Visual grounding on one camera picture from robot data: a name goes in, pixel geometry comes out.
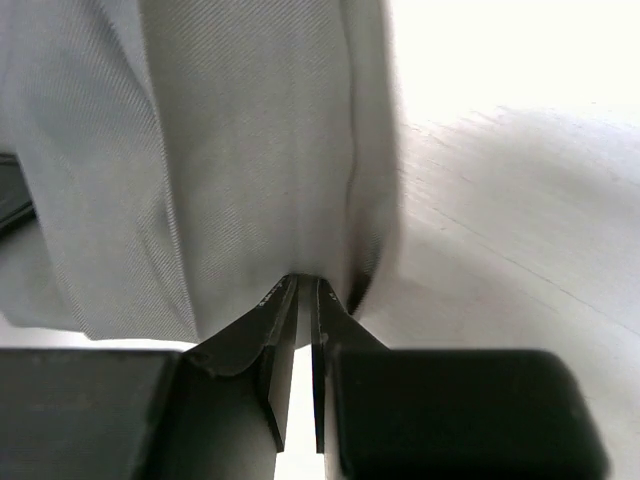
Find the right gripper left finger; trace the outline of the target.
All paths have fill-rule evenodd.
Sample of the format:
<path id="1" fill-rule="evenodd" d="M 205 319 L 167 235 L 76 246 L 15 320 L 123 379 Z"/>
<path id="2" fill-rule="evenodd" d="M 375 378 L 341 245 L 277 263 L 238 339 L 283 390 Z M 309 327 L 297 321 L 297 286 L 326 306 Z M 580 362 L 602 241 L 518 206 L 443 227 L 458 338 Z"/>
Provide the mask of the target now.
<path id="1" fill-rule="evenodd" d="M 5 479 L 270 479 L 284 448 L 297 282 L 184 352 L 5 349 Z"/>

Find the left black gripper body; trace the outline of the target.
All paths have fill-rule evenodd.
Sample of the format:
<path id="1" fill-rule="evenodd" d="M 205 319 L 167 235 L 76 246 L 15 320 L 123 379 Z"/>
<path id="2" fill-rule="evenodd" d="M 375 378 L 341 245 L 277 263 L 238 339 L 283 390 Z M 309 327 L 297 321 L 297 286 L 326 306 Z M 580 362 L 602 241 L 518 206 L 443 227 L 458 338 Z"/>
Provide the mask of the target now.
<path id="1" fill-rule="evenodd" d="M 1 154 L 1 234 L 36 219 L 29 189 L 16 156 Z"/>

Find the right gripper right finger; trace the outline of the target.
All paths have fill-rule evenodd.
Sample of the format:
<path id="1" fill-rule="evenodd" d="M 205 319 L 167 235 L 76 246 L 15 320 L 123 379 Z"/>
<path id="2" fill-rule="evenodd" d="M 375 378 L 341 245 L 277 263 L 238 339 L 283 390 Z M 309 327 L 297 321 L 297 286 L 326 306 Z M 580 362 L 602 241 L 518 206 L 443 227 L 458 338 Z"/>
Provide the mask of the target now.
<path id="1" fill-rule="evenodd" d="M 330 479 L 604 479 L 578 382 L 536 349 L 392 349 L 330 284 L 310 293 L 317 451 Z"/>

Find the grey pleated skirt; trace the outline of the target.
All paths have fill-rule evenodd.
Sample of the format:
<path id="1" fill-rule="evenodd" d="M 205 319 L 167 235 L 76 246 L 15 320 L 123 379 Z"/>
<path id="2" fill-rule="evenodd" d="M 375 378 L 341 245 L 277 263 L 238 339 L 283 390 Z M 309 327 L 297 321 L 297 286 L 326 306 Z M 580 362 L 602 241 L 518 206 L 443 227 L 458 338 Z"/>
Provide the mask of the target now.
<path id="1" fill-rule="evenodd" d="M 198 342 L 284 275 L 356 312 L 398 217 L 381 1 L 5 1 L 13 325 Z"/>

